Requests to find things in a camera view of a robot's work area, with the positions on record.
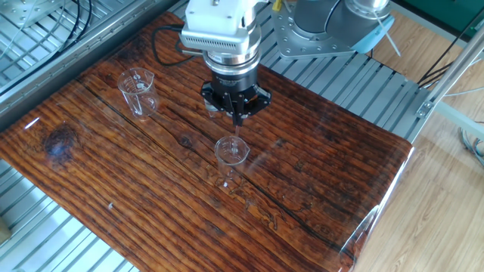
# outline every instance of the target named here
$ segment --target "mounting plate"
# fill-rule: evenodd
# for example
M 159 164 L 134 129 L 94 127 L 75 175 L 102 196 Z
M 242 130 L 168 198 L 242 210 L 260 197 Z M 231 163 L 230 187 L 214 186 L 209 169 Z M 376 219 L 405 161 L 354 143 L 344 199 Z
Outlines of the mounting plate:
M 289 12 L 282 6 L 280 11 L 272 11 L 274 34 L 282 58 L 305 59 L 315 57 L 337 57 L 355 53 L 347 45 L 330 37 L 326 33 L 311 35 L 304 33 L 294 23 L 294 11 L 296 3 L 291 2 Z
M 35 6 L 34 3 L 36 0 L 3 0 L 0 14 L 15 25 L 20 27 L 25 24 L 24 28 L 27 28 L 62 7 L 64 0 L 38 0 Z

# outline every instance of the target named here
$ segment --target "plastic measuring cup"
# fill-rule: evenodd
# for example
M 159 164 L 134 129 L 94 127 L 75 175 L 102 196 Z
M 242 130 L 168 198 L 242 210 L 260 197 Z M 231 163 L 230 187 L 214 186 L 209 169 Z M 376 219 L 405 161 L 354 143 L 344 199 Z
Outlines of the plastic measuring cup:
M 237 172 L 242 173 L 249 152 L 249 146 L 239 137 L 227 136 L 217 141 L 215 156 L 222 177 L 233 179 Z
M 118 88 L 135 117 L 147 117 L 158 110 L 160 97 L 154 87 L 154 74 L 143 68 L 124 71 Z

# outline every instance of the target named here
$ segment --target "glossy wooden tabletop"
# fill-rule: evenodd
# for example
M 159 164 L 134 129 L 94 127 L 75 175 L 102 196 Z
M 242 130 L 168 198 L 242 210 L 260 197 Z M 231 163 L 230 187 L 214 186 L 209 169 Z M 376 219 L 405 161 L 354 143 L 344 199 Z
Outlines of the glossy wooden tabletop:
M 0 157 L 142 271 L 349 270 L 366 235 L 354 232 L 411 145 L 261 66 L 273 103 L 244 121 L 248 167 L 223 184 L 213 149 L 234 128 L 205 110 L 208 68 L 165 68 L 150 50 L 171 23 L 159 17 L 2 133 Z M 162 60 L 185 58 L 176 39 L 157 36 Z M 133 67 L 155 73 L 162 98 L 144 121 L 117 88 Z

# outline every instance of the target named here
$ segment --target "metal grid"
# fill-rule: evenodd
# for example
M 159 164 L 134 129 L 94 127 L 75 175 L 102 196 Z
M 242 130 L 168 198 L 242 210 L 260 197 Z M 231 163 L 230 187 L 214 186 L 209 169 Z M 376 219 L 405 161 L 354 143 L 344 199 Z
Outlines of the metal grid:
M 83 39 L 40 70 L 37 69 L 63 46 L 76 20 L 77 4 L 73 0 L 66 0 L 62 17 L 62 8 L 58 8 L 38 23 L 23 29 L 14 40 L 11 50 L 0 59 L 0 118 L 56 75 L 118 33 L 138 15 L 164 1 L 168 0 L 92 0 L 93 15 Z M 88 0 L 80 0 L 80 4 L 80 22 L 75 31 L 77 35 L 84 28 L 88 17 Z M 59 18 L 60 25 L 55 27 Z M 8 22 L 5 17 L 0 17 L 0 52 L 17 31 L 16 25 Z
M 74 32 L 75 37 L 84 29 L 88 17 L 88 1 L 81 0 L 80 4 L 81 14 Z M 106 15 L 121 7 L 122 5 L 114 0 L 93 2 L 90 25 L 99 24 Z M 59 50 L 74 27 L 76 16 L 77 4 L 72 0 L 66 0 L 64 9 L 58 8 L 39 22 L 22 29 L 15 37 L 20 26 L 12 23 L 4 14 L 0 14 L 0 51 L 2 53 L 15 37 L 12 46 L 0 60 L 0 87 L 20 79 L 24 73 L 35 69 L 33 67 L 36 64 L 47 60 Z
M 170 11 L 184 19 L 187 4 L 181 1 Z M 415 112 L 427 90 L 361 54 L 283 60 L 272 34 L 271 5 L 258 5 L 257 13 L 263 65 L 388 131 L 415 139 L 424 125 Z M 0 217 L 13 233 L 0 245 L 2 271 L 138 271 L 4 161 Z

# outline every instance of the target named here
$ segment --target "wooden floor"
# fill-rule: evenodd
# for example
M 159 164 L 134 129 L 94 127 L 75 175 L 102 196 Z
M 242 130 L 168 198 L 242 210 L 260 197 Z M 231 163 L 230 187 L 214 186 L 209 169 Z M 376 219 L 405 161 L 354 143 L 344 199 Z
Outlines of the wooden floor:
M 392 37 L 374 57 L 417 81 L 450 42 L 394 13 Z M 461 51 L 455 48 L 443 66 Z M 484 61 L 469 68 L 451 92 L 484 86 Z M 444 101 L 484 121 L 484 91 Z M 459 140 L 458 127 L 434 113 L 414 142 L 415 152 L 375 227 L 355 271 L 484 271 L 484 168 Z

